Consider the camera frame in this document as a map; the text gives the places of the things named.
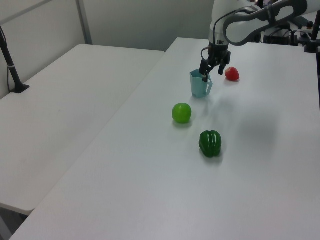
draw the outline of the cable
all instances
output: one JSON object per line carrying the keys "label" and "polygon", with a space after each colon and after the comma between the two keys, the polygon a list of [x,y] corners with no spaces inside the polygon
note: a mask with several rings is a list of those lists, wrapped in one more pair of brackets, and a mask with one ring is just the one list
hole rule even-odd
{"label": "cable", "polygon": [[6,68],[7,72],[6,72],[6,84],[8,86],[8,91],[9,93],[11,93],[10,87],[9,87],[9,67]]}
{"label": "cable", "polygon": [[285,32],[285,34],[283,34],[283,36],[282,36],[282,37],[284,38],[284,37],[285,37],[285,35],[286,35],[288,32],[290,32],[290,30],[289,30],[289,31],[286,31],[286,32]]}
{"label": "cable", "polygon": [[292,31],[291,33],[293,33],[293,34],[295,34],[295,33],[304,33],[304,34],[308,34],[307,32],[305,32],[305,31],[297,31],[297,30],[294,30],[294,31]]}
{"label": "cable", "polygon": [[220,18],[214,23],[214,26],[213,26],[213,46],[216,45],[216,25],[217,25],[217,23],[218,23],[221,19],[224,19],[225,17],[227,17],[227,16],[229,16],[229,15],[231,15],[231,14],[234,14],[235,12],[236,12],[236,10],[227,13],[226,15],[220,17]]}
{"label": "cable", "polygon": [[274,31],[273,33],[271,33],[271,34],[269,35],[269,37],[272,37],[273,35],[275,35],[277,32],[280,32],[281,30],[288,30],[287,33],[288,33],[288,32],[293,32],[293,30],[292,30],[291,28],[280,28],[280,29]]}
{"label": "cable", "polygon": [[[236,12],[236,10],[227,13],[226,15],[220,17],[220,18],[214,23],[214,26],[213,26],[213,46],[216,45],[216,25],[217,25],[217,23],[218,23],[221,19],[223,19],[223,18],[225,18],[225,17],[227,17],[227,16],[229,16],[229,15],[231,15],[231,14],[234,14],[235,12]],[[205,47],[204,49],[202,49],[202,51],[201,51],[201,58],[202,58],[202,60],[204,60],[204,61],[206,61],[206,62],[208,62],[209,59],[205,59],[205,58],[204,58],[203,52],[204,52],[205,50],[210,49],[210,48],[211,48],[211,46],[207,46],[207,47]]]}
{"label": "cable", "polygon": [[303,33],[303,34],[308,34],[307,32],[305,31],[294,31],[295,33]]}

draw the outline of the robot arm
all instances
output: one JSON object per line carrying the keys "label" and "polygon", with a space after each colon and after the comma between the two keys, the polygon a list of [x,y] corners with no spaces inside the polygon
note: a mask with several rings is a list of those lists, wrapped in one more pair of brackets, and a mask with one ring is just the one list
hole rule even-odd
{"label": "robot arm", "polygon": [[209,33],[209,57],[202,57],[199,72],[207,82],[208,74],[219,66],[223,74],[230,62],[229,44],[242,46],[268,28],[300,15],[320,10],[319,0],[280,0],[261,9],[249,0],[215,0]]}

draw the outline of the white table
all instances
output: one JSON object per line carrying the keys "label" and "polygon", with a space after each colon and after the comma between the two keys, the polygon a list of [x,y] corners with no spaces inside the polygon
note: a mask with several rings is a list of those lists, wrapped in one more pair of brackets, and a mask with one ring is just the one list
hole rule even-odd
{"label": "white table", "polygon": [[[320,235],[316,56],[230,46],[240,82],[189,72],[207,40],[178,38],[12,240],[301,240]],[[190,124],[172,107],[189,103]],[[200,133],[217,130],[207,159]]]}
{"label": "white table", "polygon": [[30,212],[164,52],[78,45],[0,100],[0,207]]}

